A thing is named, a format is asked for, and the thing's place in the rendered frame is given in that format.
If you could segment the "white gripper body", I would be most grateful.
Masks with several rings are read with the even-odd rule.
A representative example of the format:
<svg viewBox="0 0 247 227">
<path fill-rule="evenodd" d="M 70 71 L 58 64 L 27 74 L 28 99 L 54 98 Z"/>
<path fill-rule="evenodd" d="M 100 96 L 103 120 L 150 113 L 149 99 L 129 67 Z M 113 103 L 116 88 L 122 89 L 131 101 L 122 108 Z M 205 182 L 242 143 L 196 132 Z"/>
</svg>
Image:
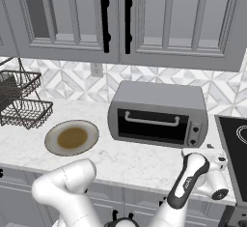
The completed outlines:
<svg viewBox="0 0 247 227">
<path fill-rule="evenodd" d="M 213 156 L 217 161 L 225 161 L 227 159 L 226 153 L 222 149 L 214 149 L 214 148 L 184 148 L 181 150 L 181 154 L 183 156 L 189 154 L 200 154 L 206 157 Z"/>
</svg>

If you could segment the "black glass toaster oven door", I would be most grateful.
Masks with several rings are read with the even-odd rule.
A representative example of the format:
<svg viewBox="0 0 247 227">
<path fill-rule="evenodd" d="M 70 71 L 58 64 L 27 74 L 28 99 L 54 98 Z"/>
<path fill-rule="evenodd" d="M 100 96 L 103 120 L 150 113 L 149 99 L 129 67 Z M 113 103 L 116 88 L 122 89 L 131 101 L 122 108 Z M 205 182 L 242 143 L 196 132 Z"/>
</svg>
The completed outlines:
<svg viewBox="0 0 247 227">
<path fill-rule="evenodd" d="M 127 110 L 129 109 L 118 109 L 118 128 L 120 137 L 172 143 L 180 146 L 184 144 L 189 119 L 188 116 L 173 114 L 180 117 L 179 125 L 177 127 L 163 127 L 128 122 L 124 119 L 124 113 Z"/>
</svg>

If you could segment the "grey toaster oven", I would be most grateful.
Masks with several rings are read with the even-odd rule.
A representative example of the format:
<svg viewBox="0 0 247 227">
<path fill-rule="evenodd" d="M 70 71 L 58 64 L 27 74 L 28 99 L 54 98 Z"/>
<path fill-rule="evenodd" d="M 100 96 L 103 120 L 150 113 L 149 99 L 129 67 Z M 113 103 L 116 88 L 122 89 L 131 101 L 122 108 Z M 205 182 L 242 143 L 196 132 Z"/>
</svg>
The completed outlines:
<svg viewBox="0 0 247 227">
<path fill-rule="evenodd" d="M 184 144 L 180 146 L 172 143 L 120 137 L 119 108 L 188 116 Z M 208 130 L 206 103 L 202 88 L 199 86 L 123 81 L 110 103 L 107 121 L 111 136 L 115 140 L 179 149 L 201 147 Z M 193 127 L 198 127 L 199 131 L 194 132 Z M 191 146 L 191 139 L 197 140 L 195 146 Z"/>
</svg>

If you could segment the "grey glass-front cupboard door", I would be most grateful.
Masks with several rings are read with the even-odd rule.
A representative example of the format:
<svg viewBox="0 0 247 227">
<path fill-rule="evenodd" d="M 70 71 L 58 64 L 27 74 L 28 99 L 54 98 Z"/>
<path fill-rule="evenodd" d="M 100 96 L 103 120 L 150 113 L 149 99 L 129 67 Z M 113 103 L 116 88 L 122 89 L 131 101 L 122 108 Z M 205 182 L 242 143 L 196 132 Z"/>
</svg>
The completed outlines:
<svg viewBox="0 0 247 227">
<path fill-rule="evenodd" d="M 100 0 L 42 0 L 48 38 L 36 38 L 26 0 L 14 5 L 14 34 L 24 58 L 94 63 L 118 61 L 118 4 L 109 0 L 109 52 L 103 50 Z"/>
<path fill-rule="evenodd" d="M 239 71 L 247 49 L 247 0 L 132 0 L 125 54 L 119 0 L 120 62 L 163 68 Z"/>
</svg>

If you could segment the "black hob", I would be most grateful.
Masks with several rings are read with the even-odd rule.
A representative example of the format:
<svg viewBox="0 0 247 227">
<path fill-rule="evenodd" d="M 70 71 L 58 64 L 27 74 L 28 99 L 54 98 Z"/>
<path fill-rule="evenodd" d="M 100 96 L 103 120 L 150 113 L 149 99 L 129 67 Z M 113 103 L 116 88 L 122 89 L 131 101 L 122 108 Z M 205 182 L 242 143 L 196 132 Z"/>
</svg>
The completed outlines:
<svg viewBox="0 0 247 227">
<path fill-rule="evenodd" d="M 247 206 L 247 118 L 215 116 L 238 205 Z"/>
</svg>

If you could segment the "grey plate with brown centre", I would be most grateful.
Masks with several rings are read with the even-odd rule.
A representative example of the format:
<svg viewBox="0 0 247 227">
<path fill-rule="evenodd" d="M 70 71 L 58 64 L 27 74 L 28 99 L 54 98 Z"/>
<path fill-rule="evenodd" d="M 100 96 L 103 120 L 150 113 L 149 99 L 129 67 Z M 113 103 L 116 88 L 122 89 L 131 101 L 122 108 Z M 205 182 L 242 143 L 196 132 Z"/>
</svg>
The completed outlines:
<svg viewBox="0 0 247 227">
<path fill-rule="evenodd" d="M 44 138 L 44 146 L 56 156 L 77 156 L 96 144 L 99 130 L 84 120 L 64 121 L 54 126 Z"/>
</svg>

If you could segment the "grey lower cupboard run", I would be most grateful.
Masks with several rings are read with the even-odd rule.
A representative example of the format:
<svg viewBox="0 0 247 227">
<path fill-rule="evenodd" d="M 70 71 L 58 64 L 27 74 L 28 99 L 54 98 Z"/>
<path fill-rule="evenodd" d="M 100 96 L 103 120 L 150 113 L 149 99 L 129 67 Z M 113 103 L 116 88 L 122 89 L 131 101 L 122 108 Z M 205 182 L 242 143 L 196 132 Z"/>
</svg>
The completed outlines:
<svg viewBox="0 0 247 227">
<path fill-rule="evenodd" d="M 51 227 L 59 213 L 37 203 L 31 186 L 38 173 L 0 165 L 0 227 Z M 148 227 L 165 197 L 153 192 L 93 183 L 90 196 L 100 221 L 132 216 L 140 227 Z M 225 207 L 191 199 L 185 227 L 218 227 Z"/>
</svg>

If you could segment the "dark grey box in cupboard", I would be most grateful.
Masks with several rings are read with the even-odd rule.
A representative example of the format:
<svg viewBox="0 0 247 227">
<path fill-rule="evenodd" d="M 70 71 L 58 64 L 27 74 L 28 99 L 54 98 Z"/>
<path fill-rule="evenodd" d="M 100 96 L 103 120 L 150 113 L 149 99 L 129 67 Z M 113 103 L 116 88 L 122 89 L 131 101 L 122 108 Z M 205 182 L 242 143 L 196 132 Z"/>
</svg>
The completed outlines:
<svg viewBox="0 0 247 227">
<path fill-rule="evenodd" d="M 48 27 L 42 0 L 26 0 L 36 38 L 48 38 Z"/>
</svg>

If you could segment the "white wall outlet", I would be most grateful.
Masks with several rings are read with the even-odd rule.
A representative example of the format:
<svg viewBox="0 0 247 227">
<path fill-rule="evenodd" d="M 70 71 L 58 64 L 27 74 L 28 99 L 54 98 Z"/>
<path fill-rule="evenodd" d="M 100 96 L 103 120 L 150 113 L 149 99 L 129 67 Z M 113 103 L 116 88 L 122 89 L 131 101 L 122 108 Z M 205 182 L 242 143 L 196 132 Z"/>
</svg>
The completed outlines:
<svg viewBox="0 0 247 227">
<path fill-rule="evenodd" d="M 93 77 L 103 76 L 103 66 L 101 63 L 91 63 L 91 76 Z"/>
</svg>

